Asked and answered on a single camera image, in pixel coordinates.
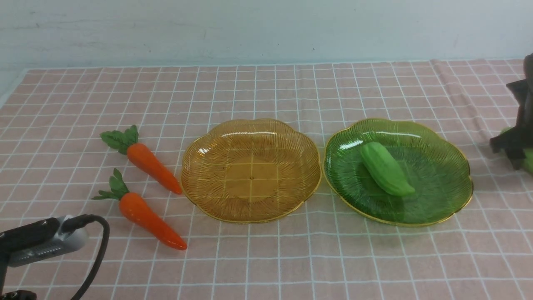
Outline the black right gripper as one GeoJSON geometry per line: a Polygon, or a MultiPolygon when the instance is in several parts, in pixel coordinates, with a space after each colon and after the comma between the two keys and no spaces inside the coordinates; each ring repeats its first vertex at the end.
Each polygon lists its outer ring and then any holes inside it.
{"type": "MultiPolygon", "coordinates": [[[[518,103],[516,123],[513,128],[531,128],[533,130],[533,55],[525,56],[523,60],[525,78],[506,84],[518,103]]],[[[508,144],[505,135],[499,134],[489,140],[492,152],[504,151],[508,144]]]]}

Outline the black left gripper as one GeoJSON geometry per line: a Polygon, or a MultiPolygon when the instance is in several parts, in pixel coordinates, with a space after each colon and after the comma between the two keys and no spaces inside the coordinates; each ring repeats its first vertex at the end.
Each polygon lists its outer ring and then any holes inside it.
{"type": "Polygon", "coordinates": [[[8,268],[8,254],[0,255],[0,299],[1,300],[36,300],[37,295],[28,290],[15,290],[13,292],[3,292],[5,278],[8,268]]]}

